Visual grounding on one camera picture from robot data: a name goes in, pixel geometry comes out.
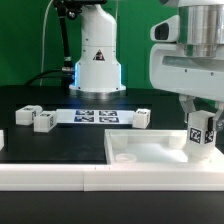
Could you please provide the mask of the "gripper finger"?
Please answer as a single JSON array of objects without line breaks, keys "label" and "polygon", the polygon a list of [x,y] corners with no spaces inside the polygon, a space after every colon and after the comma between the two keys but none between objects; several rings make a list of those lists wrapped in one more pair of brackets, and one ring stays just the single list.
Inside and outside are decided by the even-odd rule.
[{"label": "gripper finger", "polygon": [[213,129],[215,131],[222,131],[224,129],[224,103],[216,103],[217,112],[213,118]]},{"label": "gripper finger", "polygon": [[195,98],[193,96],[183,95],[183,94],[179,95],[179,102],[184,111],[184,122],[185,123],[188,123],[189,114],[196,111],[196,108],[194,105],[194,100],[195,100]]}]

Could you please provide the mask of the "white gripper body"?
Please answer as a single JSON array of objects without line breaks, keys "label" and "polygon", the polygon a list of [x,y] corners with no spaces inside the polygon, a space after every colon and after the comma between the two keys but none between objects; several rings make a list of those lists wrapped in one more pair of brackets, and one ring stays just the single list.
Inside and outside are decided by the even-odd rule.
[{"label": "white gripper body", "polygon": [[214,58],[192,58],[184,55],[181,45],[155,44],[149,70],[156,89],[224,102],[223,45]]}]

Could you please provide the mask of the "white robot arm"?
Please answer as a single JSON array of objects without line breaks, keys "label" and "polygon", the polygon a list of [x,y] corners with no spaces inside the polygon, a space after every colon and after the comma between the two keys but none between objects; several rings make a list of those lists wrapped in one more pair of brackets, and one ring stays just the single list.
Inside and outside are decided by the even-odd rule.
[{"label": "white robot arm", "polygon": [[[178,12],[150,30],[149,78],[156,89],[175,92],[185,118],[195,110],[193,100],[217,103],[208,118],[210,131],[224,129],[224,0],[159,0]],[[82,54],[71,87],[85,95],[112,94],[124,89],[116,60],[115,19],[99,0],[81,3]]]}]

